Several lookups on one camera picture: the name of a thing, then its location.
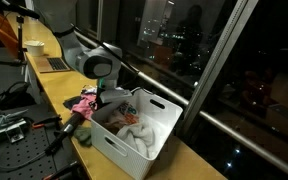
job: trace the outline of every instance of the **white plastic basket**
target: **white plastic basket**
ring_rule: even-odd
[[[135,179],[144,179],[164,143],[175,126],[182,108],[140,89],[127,99],[137,110],[140,122],[147,122],[154,132],[154,143],[148,147],[149,157],[144,157],[123,140],[101,126],[121,102],[111,103],[91,116],[92,144],[106,157]]]

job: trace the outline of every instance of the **cup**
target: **cup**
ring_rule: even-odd
[[[32,56],[43,56],[44,55],[44,43],[41,41],[25,41],[24,45],[27,48],[28,53]]]

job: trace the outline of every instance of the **wooden desk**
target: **wooden desk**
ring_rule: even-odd
[[[16,14],[10,14],[7,19],[17,33]],[[44,42],[46,54],[61,55],[60,46],[50,30],[39,21],[25,18],[23,41],[30,39]],[[36,69],[33,57],[28,53],[26,56],[55,112],[62,116],[63,123],[65,123],[70,117],[70,112],[62,105],[64,100],[79,95],[84,85],[95,86],[96,81],[87,79],[74,71],[41,74]],[[91,124],[90,121],[85,121],[83,125],[90,126]],[[72,138],[72,142],[91,179],[132,179],[96,148],[81,147],[75,138]],[[225,178],[177,137],[172,136],[167,141],[165,149],[160,153],[159,159],[152,166],[147,179],[214,180]]]

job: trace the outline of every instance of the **white towel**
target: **white towel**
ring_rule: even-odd
[[[147,147],[153,144],[153,129],[146,123],[125,125],[116,134],[126,144],[148,157]]]

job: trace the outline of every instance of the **laptop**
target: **laptop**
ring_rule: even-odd
[[[37,70],[40,73],[63,72],[71,69],[60,57],[34,57]]]

